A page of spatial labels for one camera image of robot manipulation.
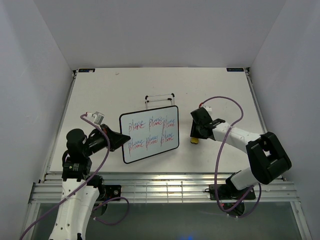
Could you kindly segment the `yellow bone-shaped eraser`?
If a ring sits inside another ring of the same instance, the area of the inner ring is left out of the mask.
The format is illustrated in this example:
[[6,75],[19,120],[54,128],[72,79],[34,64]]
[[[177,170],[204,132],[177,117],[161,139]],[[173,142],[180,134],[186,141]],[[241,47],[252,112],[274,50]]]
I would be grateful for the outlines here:
[[196,137],[191,137],[191,138],[190,138],[190,142],[191,142],[192,144],[198,144],[198,143],[199,143],[199,139],[196,138]]

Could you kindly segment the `whiteboard with black frame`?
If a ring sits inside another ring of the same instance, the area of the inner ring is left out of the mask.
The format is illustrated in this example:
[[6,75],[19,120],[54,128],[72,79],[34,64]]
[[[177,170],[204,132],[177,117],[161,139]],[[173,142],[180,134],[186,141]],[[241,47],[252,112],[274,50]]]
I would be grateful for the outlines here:
[[119,117],[120,132],[130,140],[122,146],[125,164],[131,164],[180,145],[179,108],[176,105],[128,112]]

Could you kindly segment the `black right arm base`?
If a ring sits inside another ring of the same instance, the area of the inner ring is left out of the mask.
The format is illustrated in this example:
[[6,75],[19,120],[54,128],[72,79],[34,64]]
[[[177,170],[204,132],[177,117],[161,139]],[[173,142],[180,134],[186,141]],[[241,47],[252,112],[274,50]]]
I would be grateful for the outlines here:
[[[226,184],[217,184],[217,193],[219,200],[238,200],[240,199],[246,191],[249,189],[249,187],[243,189],[243,190],[232,190],[228,185]],[[214,201],[216,200],[215,195],[215,185],[210,184],[205,190],[205,193],[209,194],[210,200]]]

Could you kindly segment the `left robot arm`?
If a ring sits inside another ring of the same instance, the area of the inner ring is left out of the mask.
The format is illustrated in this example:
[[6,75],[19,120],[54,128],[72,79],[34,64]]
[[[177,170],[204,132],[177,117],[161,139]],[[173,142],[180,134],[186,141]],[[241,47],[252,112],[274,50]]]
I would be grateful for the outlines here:
[[62,163],[62,192],[57,217],[49,236],[51,240],[83,240],[96,201],[106,205],[123,200],[116,194],[107,196],[108,188],[97,172],[90,173],[91,155],[102,149],[113,152],[130,140],[130,136],[112,131],[107,125],[92,130],[89,135],[79,128],[66,135],[66,148]]

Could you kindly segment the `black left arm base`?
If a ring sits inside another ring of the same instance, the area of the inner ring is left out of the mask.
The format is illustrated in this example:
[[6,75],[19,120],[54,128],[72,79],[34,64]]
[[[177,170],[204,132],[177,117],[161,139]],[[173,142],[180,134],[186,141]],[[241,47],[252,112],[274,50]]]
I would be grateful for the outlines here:
[[98,187],[99,196],[97,201],[106,201],[121,196],[122,186],[121,185],[105,185]]

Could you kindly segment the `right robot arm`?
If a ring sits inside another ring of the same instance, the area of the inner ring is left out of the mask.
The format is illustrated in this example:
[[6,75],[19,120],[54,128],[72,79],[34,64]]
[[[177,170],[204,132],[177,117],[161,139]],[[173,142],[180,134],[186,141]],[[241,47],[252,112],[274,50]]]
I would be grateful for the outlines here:
[[289,156],[274,133],[252,133],[233,127],[223,119],[213,120],[205,107],[200,107],[190,114],[192,138],[211,139],[247,154],[249,167],[228,177],[225,184],[217,188],[219,196],[237,199],[244,195],[249,187],[256,184],[268,185],[292,167]]

